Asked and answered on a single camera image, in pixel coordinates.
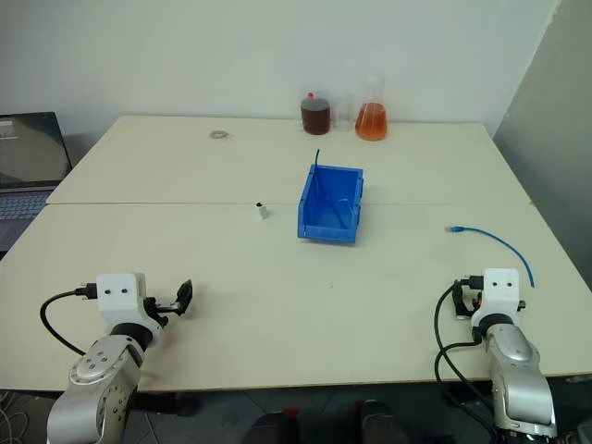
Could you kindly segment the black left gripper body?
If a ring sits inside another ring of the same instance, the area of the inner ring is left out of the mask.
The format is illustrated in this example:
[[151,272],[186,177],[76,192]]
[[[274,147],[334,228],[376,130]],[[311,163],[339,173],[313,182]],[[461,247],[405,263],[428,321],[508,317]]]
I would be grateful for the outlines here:
[[158,303],[155,298],[148,297],[143,301],[144,311],[152,318],[160,327],[165,327],[169,321],[167,315],[175,314],[182,315],[180,304],[178,302]]

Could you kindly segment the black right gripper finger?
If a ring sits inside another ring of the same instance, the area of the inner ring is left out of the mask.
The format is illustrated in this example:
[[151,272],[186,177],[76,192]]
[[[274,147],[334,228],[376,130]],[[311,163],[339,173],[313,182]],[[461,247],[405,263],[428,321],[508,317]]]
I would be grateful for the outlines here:
[[460,320],[468,318],[468,308],[463,301],[463,286],[465,286],[467,283],[467,279],[455,280],[452,289],[452,300],[454,304],[455,316]]

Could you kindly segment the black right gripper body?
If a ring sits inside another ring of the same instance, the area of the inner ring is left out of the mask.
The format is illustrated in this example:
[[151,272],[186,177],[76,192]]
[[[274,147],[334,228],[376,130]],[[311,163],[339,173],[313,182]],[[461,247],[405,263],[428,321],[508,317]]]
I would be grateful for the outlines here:
[[466,309],[464,315],[466,319],[470,319],[472,315],[480,308],[482,302],[482,291],[465,289],[463,291],[462,302]]

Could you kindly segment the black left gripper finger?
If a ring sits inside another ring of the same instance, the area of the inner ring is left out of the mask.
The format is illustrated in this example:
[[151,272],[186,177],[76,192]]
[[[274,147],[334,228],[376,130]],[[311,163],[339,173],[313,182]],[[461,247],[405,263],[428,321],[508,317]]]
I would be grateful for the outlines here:
[[175,300],[174,313],[182,316],[186,313],[193,296],[192,282],[190,279],[181,284],[177,291],[177,299]]

